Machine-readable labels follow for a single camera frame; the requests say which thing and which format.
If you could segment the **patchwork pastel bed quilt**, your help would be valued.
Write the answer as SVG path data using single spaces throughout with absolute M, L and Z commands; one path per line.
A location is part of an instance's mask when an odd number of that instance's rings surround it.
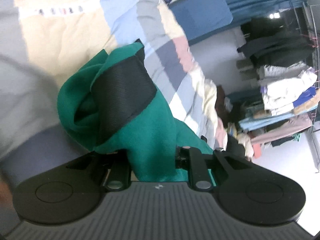
M 217 146 L 216 85 L 162 0 L 1 0 L 1 188 L 90 152 L 62 126 L 59 91 L 100 51 L 136 40 L 173 117 Z

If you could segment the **green hooded sweatshirt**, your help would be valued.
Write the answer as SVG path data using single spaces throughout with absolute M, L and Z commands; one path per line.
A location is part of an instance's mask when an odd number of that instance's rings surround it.
M 175 167 L 178 147 L 204 154 L 212 149 L 184 122 L 144 67 L 140 40 L 107 53 L 100 51 L 61 87 L 57 112 L 65 131 L 82 147 L 99 154 L 125 149 L 137 179 L 186 181 Z

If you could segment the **light blue hanging garment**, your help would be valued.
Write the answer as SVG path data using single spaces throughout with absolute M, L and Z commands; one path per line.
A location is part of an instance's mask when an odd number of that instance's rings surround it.
M 240 128 L 244 131 L 253 131 L 255 129 L 259 129 L 271 124 L 274 124 L 279 121 L 283 121 L 285 119 L 289 119 L 291 117 L 295 116 L 293 113 L 285 113 L 282 115 L 277 116 L 271 116 L 268 118 L 262 118 L 262 119 L 254 119 L 253 117 L 245 118 L 243 120 L 240 120 L 238 122 Z

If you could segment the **taupe hanging garment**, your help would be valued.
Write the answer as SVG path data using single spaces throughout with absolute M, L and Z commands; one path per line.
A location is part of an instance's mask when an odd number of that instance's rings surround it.
M 251 144 L 264 144 L 278 139 L 282 139 L 284 137 L 289 137 L 311 126 L 312 121 L 306 113 L 294 116 L 280 127 L 272 129 L 269 132 L 261 134 L 257 137 L 254 137 L 253 139 L 251 139 Z

